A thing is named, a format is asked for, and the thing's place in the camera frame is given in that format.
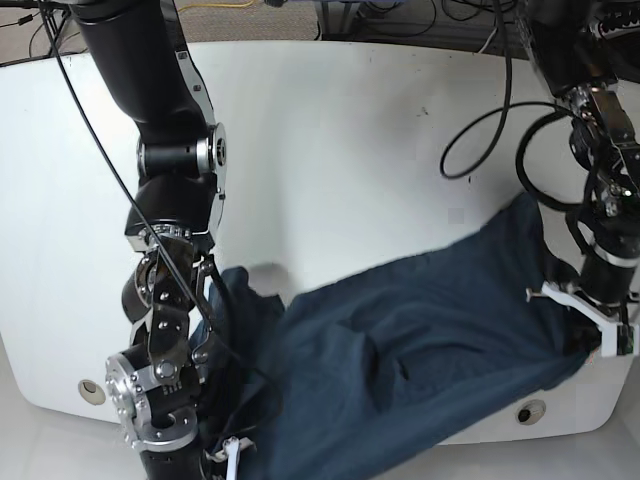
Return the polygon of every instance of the dark blue cloth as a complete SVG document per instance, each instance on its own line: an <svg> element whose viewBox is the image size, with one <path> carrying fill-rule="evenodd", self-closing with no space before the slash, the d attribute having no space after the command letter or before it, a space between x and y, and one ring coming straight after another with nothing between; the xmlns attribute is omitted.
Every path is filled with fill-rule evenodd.
<svg viewBox="0 0 640 480"><path fill-rule="evenodd" d="M236 348L269 372L285 409L250 435L241 480L364 480L573 375L566 310L539 289L550 254L520 195L480 232L299 295L284 311L225 272ZM217 310L219 300L212 289ZM252 377L236 427L276 408Z"/></svg>

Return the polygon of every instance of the black robot arm segment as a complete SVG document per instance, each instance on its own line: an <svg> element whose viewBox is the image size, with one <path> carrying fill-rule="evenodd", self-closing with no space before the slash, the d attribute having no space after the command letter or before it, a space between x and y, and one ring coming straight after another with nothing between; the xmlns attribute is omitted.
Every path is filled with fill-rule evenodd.
<svg viewBox="0 0 640 480"><path fill-rule="evenodd" d="M627 303L640 264L640 146L614 91L618 80L603 42L588 26L595 5L595 0L529 0L518 10L534 68L556 102L573 112L571 150L589 172L582 202L559 209L585 256L582 270L568 283L547 279L542 293L594 321L603 356L638 355L640 331L629 324ZM521 144L519 165L536 125ZM591 241L579 224L592 232Z"/></svg>
<svg viewBox="0 0 640 480"><path fill-rule="evenodd" d="M201 428L222 431L232 408L206 400L223 387L216 380L228 365L221 344L228 345L229 325L207 310L204 335L191 344L189 313L195 302L208 306L204 279L212 274L209 251L225 198L224 127L172 0L64 3L140 132L139 188L125 235L142 258L122 295L130 346L107 360L107 390L148 480L208 480L214 464Z"/></svg>
<svg viewBox="0 0 640 480"><path fill-rule="evenodd" d="M113 99L146 145L195 141L202 109L180 71L159 0L102 0L72 6Z"/></svg>

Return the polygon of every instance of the white surface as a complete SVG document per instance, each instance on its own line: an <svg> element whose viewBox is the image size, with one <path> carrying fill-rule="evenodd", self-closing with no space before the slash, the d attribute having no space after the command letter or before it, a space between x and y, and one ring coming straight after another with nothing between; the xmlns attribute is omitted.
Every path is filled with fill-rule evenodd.
<svg viewBox="0 0 640 480"><path fill-rule="evenodd" d="M476 231L520 190L517 142L544 111L514 111L490 161L468 181L450 183L438 175L440 152L468 121L500 104L500 59L324 42L198 44L192 53L230 144L224 264L251 267L269 278L270 288L276 272L287 298ZM134 190L133 123L88 56L64 63ZM2 91L11 92L0 117L0 215L7 232L0 237L0 332L30 402L115 421L110 405L85 403L77 384L102 383L104 359L127 346L120 290L135 265L122 235L128 206L56 68L46 61L0 71ZM545 98L525 62L515 62L514 83L514 101ZM636 124L638 90L621 89ZM470 134L449 169L475 159L494 127L488 122ZM567 148L568 133L541 134L528 170L544 190L575 199L584 174ZM562 219L546 220L553 250L575 259ZM553 392L534 395L548 410L534 427L516 425L514 407L452 441L598 428L629 362L596 359Z"/></svg>
<svg viewBox="0 0 640 480"><path fill-rule="evenodd" d="M117 425L30 405L18 391L1 339L0 381L0 479L144 479ZM623 400L637 405L640 392L628 387ZM377 480L635 480L640 448L620 413L592 433L436 447Z"/></svg>

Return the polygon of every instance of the white tabletop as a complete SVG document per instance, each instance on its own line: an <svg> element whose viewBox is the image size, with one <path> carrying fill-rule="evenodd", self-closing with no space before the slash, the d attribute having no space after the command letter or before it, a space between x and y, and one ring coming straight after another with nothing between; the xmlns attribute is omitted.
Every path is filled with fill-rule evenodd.
<svg viewBox="0 0 640 480"><path fill-rule="evenodd" d="M269 281L261 287L278 287L287 298L475 232L521 190L517 143L545 112L513 111L492 158L451 183L438 174L440 153L470 120L501 105L502 59L325 42L197 44L192 53L229 141L221 261L249 267L254 278L263 274ZM514 63L514 101L545 100L528 63ZM135 191L133 122L89 56L64 64ZM89 405L77 385L102 384L104 359L127 347L120 292L137 260L122 233L129 207L53 61L0 70L0 91L0 332L17 384L35 405L115 421L111 405ZM636 85L620 92L637 125L639 92ZM465 138L451 171L477 158L495 123ZM579 198L584 182L568 134L541 133L527 161L533 180L565 200ZM576 263L562 219L549 216L546 227L552 249ZM509 411L460 441L597 428L613 410L629 363L596 362L563 390L543 394L560 404L546 426L514 431Z"/></svg>

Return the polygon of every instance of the silver metal joint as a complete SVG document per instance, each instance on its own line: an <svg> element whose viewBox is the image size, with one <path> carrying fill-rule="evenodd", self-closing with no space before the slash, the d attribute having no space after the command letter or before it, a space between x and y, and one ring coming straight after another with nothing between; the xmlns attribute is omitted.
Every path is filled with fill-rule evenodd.
<svg viewBox="0 0 640 480"><path fill-rule="evenodd" d="M175 369L170 362L163 362L161 366L163 373L169 373L172 367ZM191 406L171 412L170 427L153 426L147 392L161 385L155 379L151 366L136 371L124 355L117 353L107 360L106 384L125 430L125 442L137 452L172 452L196 438L198 421Z"/></svg>

